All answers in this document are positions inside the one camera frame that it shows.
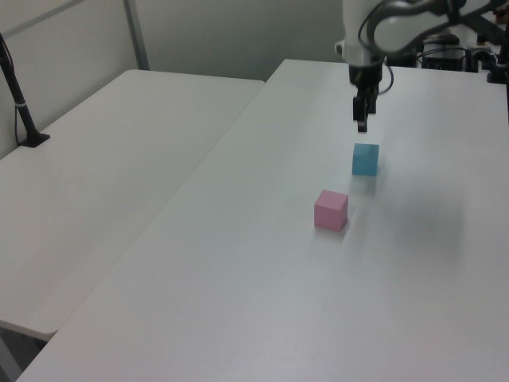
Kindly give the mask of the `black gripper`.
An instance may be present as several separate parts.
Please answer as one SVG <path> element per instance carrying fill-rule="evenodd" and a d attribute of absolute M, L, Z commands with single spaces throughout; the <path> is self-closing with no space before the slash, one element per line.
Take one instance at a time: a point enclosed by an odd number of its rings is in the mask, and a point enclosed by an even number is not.
<path fill-rule="evenodd" d="M 367 115 L 376 113 L 382 69 L 381 63 L 362 67 L 348 66 L 350 83 L 357 89 L 357 96 L 353 98 L 353 120 L 357 123 L 359 133 L 367 133 Z"/>

